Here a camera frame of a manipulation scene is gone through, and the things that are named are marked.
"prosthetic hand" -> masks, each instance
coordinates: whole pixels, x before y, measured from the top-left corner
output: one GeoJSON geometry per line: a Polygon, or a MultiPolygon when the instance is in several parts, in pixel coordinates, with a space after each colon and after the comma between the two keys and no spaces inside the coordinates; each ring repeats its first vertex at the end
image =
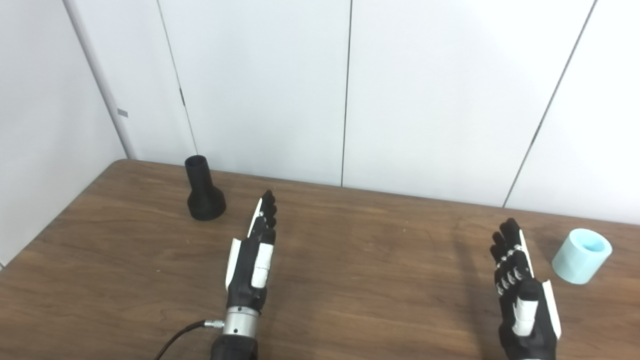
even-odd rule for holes
{"type": "Polygon", "coordinates": [[[556,360],[560,319],[551,282],[535,279],[524,235],[512,218],[493,234],[495,287],[500,295],[500,344],[509,360],[556,360]]]}
{"type": "Polygon", "coordinates": [[[222,335],[211,348],[211,360],[258,358],[255,333],[267,298],[266,282],[276,240],[275,201],[271,190],[264,193],[246,239],[233,239],[227,265],[227,317],[222,335]]]}

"cable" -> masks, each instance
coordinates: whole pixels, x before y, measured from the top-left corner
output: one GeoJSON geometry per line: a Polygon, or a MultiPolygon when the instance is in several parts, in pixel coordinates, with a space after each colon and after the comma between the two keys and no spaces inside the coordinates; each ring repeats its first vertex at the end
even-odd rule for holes
{"type": "Polygon", "coordinates": [[[154,357],[154,360],[159,360],[162,357],[162,355],[164,355],[164,352],[166,351],[166,349],[168,349],[169,346],[171,346],[171,344],[174,341],[176,341],[179,337],[181,337],[184,333],[189,332],[193,329],[197,329],[199,327],[205,327],[205,322],[206,320],[200,320],[199,322],[192,323],[191,325],[177,332],[175,335],[173,335],[173,337],[169,341],[166,342],[166,344],[164,344],[162,349],[160,349],[160,352],[158,353],[158,355],[154,357]]]}

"wood grain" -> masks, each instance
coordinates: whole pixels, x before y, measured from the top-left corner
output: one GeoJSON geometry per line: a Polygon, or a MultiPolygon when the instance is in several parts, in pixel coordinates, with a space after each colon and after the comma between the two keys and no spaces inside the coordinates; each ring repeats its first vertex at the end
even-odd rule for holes
{"type": "MultiPolygon", "coordinates": [[[[640,227],[213,172],[227,212],[188,214],[181,167],[109,167],[0,272],[0,359],[151,359],[188,323],[222,318],[230,241],[272,189],[278,239],[260,319],[261,359],[504,359],[491,234],[525,231],[563,324],[558,359],[640,353],[640,227]],[[614,252],[585,286],[550,260],[588,227],[614,252]]],[[[215,329],[165,359],[208,359],[215,329]]]]}

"light blue cup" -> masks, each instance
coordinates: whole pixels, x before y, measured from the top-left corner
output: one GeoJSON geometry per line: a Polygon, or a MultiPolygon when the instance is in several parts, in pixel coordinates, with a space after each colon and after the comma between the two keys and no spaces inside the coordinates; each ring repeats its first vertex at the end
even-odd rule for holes
{"type": "Polygon", "coordinates": [[[586,284],[612,251],[604,236],[588,229],[574,229],[551,265],[564,280],[572,284],[586,284]]]}

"white wall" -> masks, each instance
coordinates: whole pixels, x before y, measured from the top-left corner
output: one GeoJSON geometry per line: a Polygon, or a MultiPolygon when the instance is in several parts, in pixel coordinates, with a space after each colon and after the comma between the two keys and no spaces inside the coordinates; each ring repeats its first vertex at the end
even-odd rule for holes
{"type": "Polygon", "coordinates": [[[128,112],[116,121],[131,157],[183,164],[196,149],[156,1],[67,4],[112,98],[110,105],[128,112]]]}
{"type": "Polygon", "coordinates": [[[340,184],[349,0],[160,5],[212,168],[340,184]]]}
{"type": "Polygon", "coordinates": [[[507,207],[640,224],[638,19],[597,3],[507,207]]]}
{"type": "Polygon", "coordinates": [[[344,186],[502,206],[592,3],[354,0],[344,186]]]}
{"type": "Polygon", "coordinates": [[[61,1],[0,1],[0,262],[124,152],[61,1]]]}

